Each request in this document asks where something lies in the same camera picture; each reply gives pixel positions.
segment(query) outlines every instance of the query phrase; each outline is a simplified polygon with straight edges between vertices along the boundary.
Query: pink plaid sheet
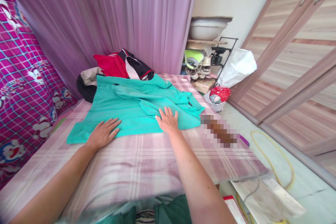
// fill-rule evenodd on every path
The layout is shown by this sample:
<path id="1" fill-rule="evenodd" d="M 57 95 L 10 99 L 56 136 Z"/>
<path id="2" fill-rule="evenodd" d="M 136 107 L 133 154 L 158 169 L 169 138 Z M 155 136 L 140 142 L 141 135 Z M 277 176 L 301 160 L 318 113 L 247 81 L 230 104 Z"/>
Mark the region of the pink plaid sheet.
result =
<path id="1" fill-rule="evenodd" d="M 202 114 L 216 114 L 189 83 L 189 76 L 161 75 L 181 91 L 192 92 L 205 107 Z M 65 122 L 0 191 L 0 216 L 9 222 L 82 146 L 67 145 L 66 139 L 76 122 L 82 121 L 91 103 L 82 100 Z M 269 170 L 239 139 L 235 148 L 206 147 L 200 127 L 183 131 L 196 156 L 217 184 L 268 175 Z M 89 164 L 62 216 L 77 218 L 83 211 L 115 203 L 182 190 L 175 155 L 164 133 L 116 138 L 100 150 Z"/>

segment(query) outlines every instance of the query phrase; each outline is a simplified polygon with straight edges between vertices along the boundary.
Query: bed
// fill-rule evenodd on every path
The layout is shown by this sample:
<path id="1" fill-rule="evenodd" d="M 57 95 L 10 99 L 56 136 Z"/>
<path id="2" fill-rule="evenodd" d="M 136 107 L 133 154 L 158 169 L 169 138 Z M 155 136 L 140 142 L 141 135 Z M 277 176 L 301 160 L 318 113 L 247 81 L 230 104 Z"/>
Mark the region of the bed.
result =
<path id="1" fill-rule="evenodd" d="M 192 92 L 205 107 L 202 114 L 218 116 L 190 84 L 189 76 L 161 77 L 180 91 Z M 0 216 L 9 222 L 82 146 L 67 145 L 76 122 L 83 120 L 91 103 L 80 101 L 62 125 L 0 191 Z M 214 148 L 201 137 L 201 128 L 183 135 L 215 184 L 242 180 L 271 172 L 253 152 L 237 139 L 237 148 Z M 87 213 L 102 213 L 111 205 L 155 195 L 182 192 L 173 149 L 164 133 L 129 135 L 116 138 L 90 162 L 62 217 L 75 222 Z"/>

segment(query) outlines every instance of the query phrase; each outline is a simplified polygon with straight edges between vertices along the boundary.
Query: gray cable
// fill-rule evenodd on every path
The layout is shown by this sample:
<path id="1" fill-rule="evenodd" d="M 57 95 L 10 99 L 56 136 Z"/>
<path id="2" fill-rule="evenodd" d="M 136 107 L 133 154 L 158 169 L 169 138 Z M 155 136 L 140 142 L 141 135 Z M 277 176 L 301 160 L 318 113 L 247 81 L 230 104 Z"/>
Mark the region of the gray cable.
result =
<path id="1" fill-rule="evenodd" d="M 258 185 L 257 185 L 257 187 L 251 192 L 251 193 L 249 193 L 246 197 L 245 197 L 245 199 L 243 200 L 243 202 L 245 203 L 245 201 L 247 200 L 247 198 L 248 197 L 250 197 L 252 194 L 254 194 L 256 191 L 258 191 L 258 189 L 259 189 L 259 186 L 260 186 L 260 178 L 259 178 L 259 175 L 258 175 L 258 173 L 257 173 L 257 170 L 255 169 L 255 167 L 253 166 L 253 164 L 250 162 L 250 160 L 248 160 L 246 157 L 245 157 L 245 155 L 236 147 L 236 149 L 237 149 L 237 151 L 239 151 L 239 153 L 240 154 L 242 154 L 243 155 L 243 157 L 248 161 L 248 163 L 252 166 L 252 168 L 253 168 L 253 170 L 254 170 L 254 172 L 255 172 L 255 174 L 257 175 L 257 178 L 258 178 Z"/>

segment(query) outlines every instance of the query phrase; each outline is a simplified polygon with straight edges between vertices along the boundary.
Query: purple curtain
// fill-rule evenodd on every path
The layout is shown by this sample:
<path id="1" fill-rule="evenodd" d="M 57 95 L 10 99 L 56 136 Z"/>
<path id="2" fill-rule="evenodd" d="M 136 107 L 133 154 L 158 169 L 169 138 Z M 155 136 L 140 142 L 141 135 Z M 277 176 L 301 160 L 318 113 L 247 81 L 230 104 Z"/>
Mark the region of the purple curtain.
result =
<path id="1" fill-rule="evenodd" d="M 126 48 L 157 73 L 178 74 L 193 0 L 18 0 L 66 85 L 97 66 L 94 54 Z"/>

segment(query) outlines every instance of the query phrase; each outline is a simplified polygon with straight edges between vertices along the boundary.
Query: yellow cable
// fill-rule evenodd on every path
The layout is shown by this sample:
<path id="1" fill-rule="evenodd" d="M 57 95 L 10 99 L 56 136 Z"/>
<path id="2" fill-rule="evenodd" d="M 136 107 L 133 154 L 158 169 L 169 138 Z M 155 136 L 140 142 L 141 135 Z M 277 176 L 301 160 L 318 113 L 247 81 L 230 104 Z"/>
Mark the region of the yellow cable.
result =
<path id="1" fill-rule="evenodd" d="M 281 153 L 281 155 L 283 155 L 283 157 L 286 159 L 287 163 L 289 164 L 290 170 L 291 170 L 291 172 L 292 172 L 292 177 L 291 177 L 291 179 L 290 179 L 290 182 L 289 182 L 285 187 L 282 185 L 282 183 L 281 183 L 281 181 L 280 181 L 280 179 L 279 179 L 279 177 L 278 177 L 278 174 L 277 174 L 277 172 L 275 171 L 274 166 L 272 165 L 272 162 L 269 160 L 269 158 L 268 158 L 268 157 L 266 156 L 266 154 L 263 152 L 263 150 L 261 149 L 261 147 L 259 146 L 259 144 L 257 143 L 257 141 L 254 139 L 254 137 L 253 137 L 253 134 L 254 134 L 254 133 L 259 133 L 259 134 L 262 134 L 262 135 L 264 135 L 265 137 L 267 137 L 267 138 L 273 143 L 273 145 L 278 149 L 278 151 Z M 251 137 L 252 137 L 253 142 L 256 144 L 257 148 L 260 150 L 260 152 L 262 153 L 262 155 L 266 158 L 266 160 L 268 161 L 269 165 L 271 166 L 271 169 L 272 169 L 272 171 L 273 171 L 273 173 L 274 173 L 274 175 L 275 175 L 275 178 L 276 178 L 277 182 L 279 183 L 279 185 L 281 185 L 285 190 L 288 190 L 288 189 L 293 185 L 294 180 L 295 180 L 295 171 L 294 171 L 294 168 L 293 168 L 291 162 L 288 160 L 288 158 L 287 158 L 286 155 L 283 153 L 283 151 L 277 146 L 277 144 L 274 142 L 274 140 L 273 140 L 272 138 L 270 138 L 268 135 L 266 135 L 265 133 L 260 132 L 260 131 L 252 131 L 252 132 L 251 132 Z M 240 198 L 239 198 L 238 193 L 237 193 L 236 196 L 237 196 L 238 205 L 239 205 L 239 207 L 240 207 L 240 209 L 241 209 L 243 215 L 245 216 L 247 222 L 250 223 L 250 224 L 254 224 L 253 216 L 252 216 L 251 214 L 249 214 L 249 215 L 250 215 L 250 219 L 251 219 L 251 221 L 250 221 L 250 219 L 247 217 L 247 214 L 245 213 L 245 211 L 244 211 L 244 209 L 243 209 L 243 207 L 242 207 L 242 203 L 240 202 Z M 286 220 L 286 219 L 285 219 L 285 220 L 282 220 L 282 221 L 280 221 L 280 222 L 273 222 L 273 223 L 276 223 L 276 224 L 287 224 L 287 223 L 288 223 L 288 224 L 290 224 L 289 220 Z"/>
<path id="2" fill-rule="evenodd" d="M 260 146 L 257 143 L 257 141 L 254 139 L 254 137 L 253 137 L 254 133 L 259 133 L 259 134 L 262 134 L 265 137 L 267 137 L 273 143 L 273 145 L 278 149 L 278 151 L 281 153 L 281 155 L 283 155 L 283 157 L 286 159 L 287 163 L 289 164 L 290 170 L 292 172 L 292 177 L 290 179 L 290 182 L 285 187 L 282 185 L 282 183 L 281 183 L 281 181 L 280 181 L 280 179 L 279 179 L 279 177 L 277 175 L 277 172 L 275 171 L 275 168 L 272 165 L 271 161 L 268 159 L 268 157 L 266 156 L 266 154 L 260 148 Z M 273 171 L 273 173 L 275 175 L 275 178 L 276 178 L 277 182 L 279 183 L 279 185 L 281 185 L 285 190 L 288 190 L 293 185 L 293 183 L 294 183 L 294 180 L 295 180 L 295 171 L 294 171 L 294 168 L 293 168 L 292 164 L 290 163 L 290 161 L 286 157 L 286 155 L 282 152 L 282 150 L 279 148 L 279 146 L 277 146 L 277 144 L 274 142 L 274 140 L 272 138 L 270 138 L 268 135 L 266 135 L 265 133 L 260 132 L 260 131 L 252 131 L 251 132 L 251 137 L 252 137 L 253 142 L 256 144 L 257 148 L 260 150 L 260 152 L 262 153 L 262 155 L 266 158 L 266 160 L 268 161 L 269 165 L 271 166 L 272 171 Z"/>

